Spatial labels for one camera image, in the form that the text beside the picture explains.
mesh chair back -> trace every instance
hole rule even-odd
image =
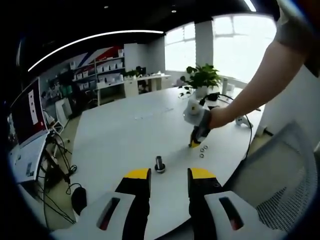
[[[250,155],[228,184],[256,208],[261,222],[286,232],[307,212],[317,187],[313,149],[295,122]]]

sleeve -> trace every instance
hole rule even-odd
[[[308,51],[313,45],[313,35],[297,22],[289,19],[280,8],[280,19],[274,39],[297,51]]]

window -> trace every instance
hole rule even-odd
[[[276,34],[271,17],[235,14],[213,18],[213,65],[220,75],[248,83]]]
[[[184,72],[188,66],[196,66],[195,24],[189,23],[166,33],[165,70]]]

white flower pot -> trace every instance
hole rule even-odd
[[[195,90],[195,97],[197,99],[202,99],[204,98],[206,95],[208,95],[208,87],[207,86],[202,86],[202,87],[198,87]]]

human arm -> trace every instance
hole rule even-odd
[[[218,128],[269,102],[293,80],[304,64],[307,53],[273,41],[250,83],[225,108],[212,109],[210,128]]]

